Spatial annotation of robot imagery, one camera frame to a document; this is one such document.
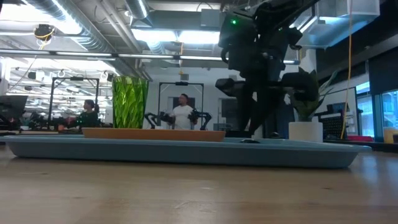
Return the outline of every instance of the white planter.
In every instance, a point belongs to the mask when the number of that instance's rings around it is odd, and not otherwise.
[[[290,122],[289,139],[323,142],[323,125],[316,122]]]

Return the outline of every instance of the woman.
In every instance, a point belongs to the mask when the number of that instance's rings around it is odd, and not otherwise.
[[[98,112],[100,108],[95,105],[93,100],[85,100],[84,104],[85,112],[82,112],[79,116],[80,128],[95,128],[99,126]]]

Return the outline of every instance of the wooden table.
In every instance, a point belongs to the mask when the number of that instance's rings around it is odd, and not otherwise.
[[[316,170],[20,159],[1,148],[0,221],[397,223],[398,156]]]

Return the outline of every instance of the blue tray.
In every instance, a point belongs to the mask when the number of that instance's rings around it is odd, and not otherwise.
[[[173,162],[241,166],[348,167],[370,147],[259,139],[258,143],[86,139],[82,135],[4,136],[19,157],[102,161]]]

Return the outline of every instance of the person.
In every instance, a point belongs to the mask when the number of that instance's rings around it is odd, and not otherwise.
[[[193,129],[194,123],[192,123],[188,118],[193,111],[193,108],[187,105],[188,99],[188,95],[184,93],[182,93],[178,98],[178,103],[180,105],[176,106],[171,114],[171,116],[175,118],[174,129]]]
[[[83,108],[86,110],[79,116],[81,128],[95,128],[98,127],[98,112],[100,108],[94,103],[93,100],[85,100]]]

